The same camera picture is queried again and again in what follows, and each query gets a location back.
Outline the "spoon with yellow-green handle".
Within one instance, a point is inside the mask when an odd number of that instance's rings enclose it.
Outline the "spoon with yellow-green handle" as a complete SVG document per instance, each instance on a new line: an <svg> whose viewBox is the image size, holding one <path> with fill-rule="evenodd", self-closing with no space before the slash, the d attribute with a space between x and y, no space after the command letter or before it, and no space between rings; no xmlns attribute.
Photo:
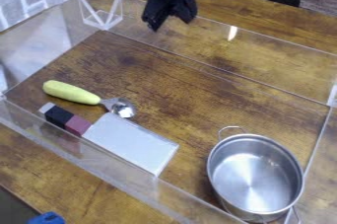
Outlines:
<svg viewBox="0 0 337 224"><path fill-rule="evenodd" d="M60 99L86 105L102 105L110 112L124 118L136 115L136 107L128 99L103 99L90 91L58 80L50 80L43 84L44 92Z"/></svg>

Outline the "toy cleaver knife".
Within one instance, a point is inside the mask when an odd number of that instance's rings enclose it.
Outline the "toy cleaver knife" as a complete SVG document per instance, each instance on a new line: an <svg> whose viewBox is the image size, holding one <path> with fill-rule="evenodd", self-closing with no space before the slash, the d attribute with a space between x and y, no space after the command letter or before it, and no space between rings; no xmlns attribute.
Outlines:
<svg viewBox="0 0 337 224"><path fill-rule="evenodd" d="M111 112L95 123L54 103L46 103L39 113L54 125L91 141L155 176L162 174L178 151L178 143Z"/></svg>

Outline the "stainless steel pot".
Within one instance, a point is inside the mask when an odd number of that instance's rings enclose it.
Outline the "stainless steel pot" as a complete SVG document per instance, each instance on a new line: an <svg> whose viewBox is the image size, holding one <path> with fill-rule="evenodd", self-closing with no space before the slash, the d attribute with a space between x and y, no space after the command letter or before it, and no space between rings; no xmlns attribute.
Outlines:
<svg viewBox="0 0 337 224"><path fill-rule="evenodd" d="M279 220L304 191L304 173L295 155L271 137L240 126L219 130L207 176L224 209L258 224Z"/></svg>

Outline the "blue object at bottom edge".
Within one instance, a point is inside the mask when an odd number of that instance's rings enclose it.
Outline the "blue object at bottom edge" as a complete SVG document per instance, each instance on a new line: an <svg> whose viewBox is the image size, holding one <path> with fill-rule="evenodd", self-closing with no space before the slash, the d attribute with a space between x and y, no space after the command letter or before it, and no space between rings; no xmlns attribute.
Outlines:
<svg viewBox="0 0 337 224"><path fill-rule="evenodd" d="M27 224L66 224L66 221L59 214L51 211L31 218Z"/></svg>

